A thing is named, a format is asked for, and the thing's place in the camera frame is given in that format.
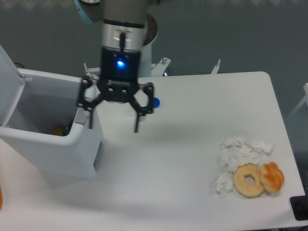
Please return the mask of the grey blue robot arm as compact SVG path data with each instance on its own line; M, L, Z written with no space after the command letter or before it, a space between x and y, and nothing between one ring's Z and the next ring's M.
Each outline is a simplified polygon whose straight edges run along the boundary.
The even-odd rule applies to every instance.
M154 110L153 83L138 83L148 1L76 0L75 5L86 22L103 23L100 75L83 76L77 106L92 118L102 101L129 103L138 132L140 117Z

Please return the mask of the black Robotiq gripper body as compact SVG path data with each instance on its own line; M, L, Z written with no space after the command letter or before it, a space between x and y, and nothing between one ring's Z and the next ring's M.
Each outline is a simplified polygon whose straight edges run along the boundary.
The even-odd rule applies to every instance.
M102 48L101 74L97 87L104 100L127 103L128 96L135 95L139 90L140 59L140 50Z

